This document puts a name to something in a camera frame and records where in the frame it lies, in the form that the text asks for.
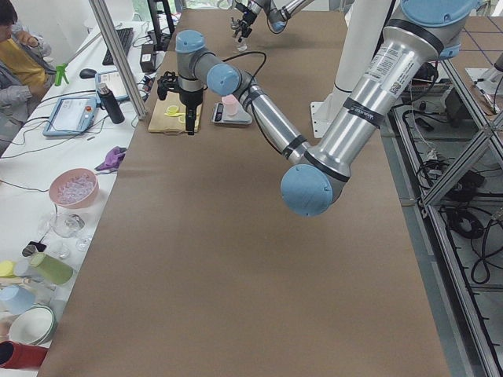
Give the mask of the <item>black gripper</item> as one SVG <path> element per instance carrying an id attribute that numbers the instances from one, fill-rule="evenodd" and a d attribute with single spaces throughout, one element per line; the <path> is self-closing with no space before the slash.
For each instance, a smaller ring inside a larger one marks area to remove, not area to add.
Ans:
<path id="1" fill-rule="evenodd" d="M 158 78 L 156 91 L 161 101 L 166 100 L 169 92 L 179 95 L 179 100 L 185 106 L 185 131 L 188 135 L 194 135 L 197 108 L 204 99 L 204 84 L 199 79 L 190 79 L 177 75 L 174 71 L 166 71 Z"/>
<path id="2" fill-rule="evenodd" d="M 246 4 L 243 2 L 234 2 L 233 6 L 241 12 L 241 18 L 238 20 L 244 21 L 248 26 L 244 34 L 248 38 L 252 32 L 252 25 L 258 16 L 258 2 L 247 2 Z"/>

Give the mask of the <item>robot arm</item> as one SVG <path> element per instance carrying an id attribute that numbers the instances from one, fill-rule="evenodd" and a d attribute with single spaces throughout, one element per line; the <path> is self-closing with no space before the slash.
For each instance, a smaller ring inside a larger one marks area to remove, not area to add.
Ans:
<path id="1" fill-rule="evenodd" d="M 335 88 L 318 109 L 327 128 L 317 145 L 289 122 L 255 76 L 220 60 L 198 31 L 177 33 L 178 69 L 162 75 L 157 94 L 177 93 L 185 105 L 185 128 L 194 131 L 203 92 L 230 95 L 250 113 L 270 144 L 290 163 L 281 180 L 285 204 L 302 216 L 325 212 L 351 176 L 351 164 L 420 67 L 455 57 L 461 31 L 477 1 L 356 1 L 338 72 L 346 90 Z"/>
<path id="2" fill-rule="evenodd" d="M 240 19 L 231 18 L 233 38 L 238 42 L 243 42 L 248 38 L 261 12 L 266 15 L 270 31 L 273 34 L 280 34 L 286 28 L 288 21 L 310 3 L 312 3 L 311 0 L 296 0 L 278 8 L 273 0 L 233 1 L 232 7 L 241 13 Z"/>

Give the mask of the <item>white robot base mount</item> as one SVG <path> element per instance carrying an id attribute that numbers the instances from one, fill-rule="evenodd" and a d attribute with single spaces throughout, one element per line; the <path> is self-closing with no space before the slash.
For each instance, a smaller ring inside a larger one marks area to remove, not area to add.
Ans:
<path id="1" fill-rule="evenodd" d="M 345 13 L 347 33 L 332 92 L 322 102 L 310 104 L 314 137 L 327 132 L 344 101 L 353 93 L 358 80 L 383 43 L 383 29 L 398 1 L 357 0 Z"/>

